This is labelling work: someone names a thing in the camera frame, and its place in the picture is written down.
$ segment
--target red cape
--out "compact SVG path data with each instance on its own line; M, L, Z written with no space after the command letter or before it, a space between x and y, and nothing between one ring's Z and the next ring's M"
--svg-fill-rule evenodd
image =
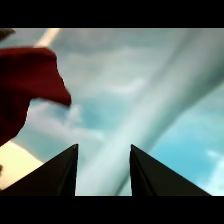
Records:
M23 127L30 100L43 98L70 106L56 60L47 48L0 50L0 146Z

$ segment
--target smoke trail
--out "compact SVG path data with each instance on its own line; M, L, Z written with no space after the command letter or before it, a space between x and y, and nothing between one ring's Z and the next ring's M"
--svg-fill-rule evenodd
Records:
M183 111L223 81L223 38L222 29L202 29L193 35L102 153L78 174L77 195L114 195L129 173L130 144L152 147Z

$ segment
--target sky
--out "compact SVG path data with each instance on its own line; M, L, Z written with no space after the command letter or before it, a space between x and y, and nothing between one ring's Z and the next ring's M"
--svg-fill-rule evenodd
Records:
M19 28L0 47L34 45L45 30ZM43 162L78 143L77 195L131 195L131 144L224 195L223 37L223 29L65 28L50 48L72 106L32 101L13 142Z

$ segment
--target cloudy sky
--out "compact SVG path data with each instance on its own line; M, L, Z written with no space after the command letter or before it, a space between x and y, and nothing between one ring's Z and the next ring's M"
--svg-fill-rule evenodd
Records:
M20 28L0 47L34 45L44 31ZM33 101L13 141L43 162L78 143L78 195L130 195L130 144L224 195L223 37L223 29L64 29L50 48L72 107Z

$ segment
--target black pointed object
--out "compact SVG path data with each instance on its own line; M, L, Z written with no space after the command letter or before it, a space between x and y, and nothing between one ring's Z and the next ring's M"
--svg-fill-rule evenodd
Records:
M78 144L2 190L0 196L75 196L77 163Z
M6 39L13 33L15 33L15 30L12 28L0 28L0 41Z
M132 196L210 196L134 145L130 174Z

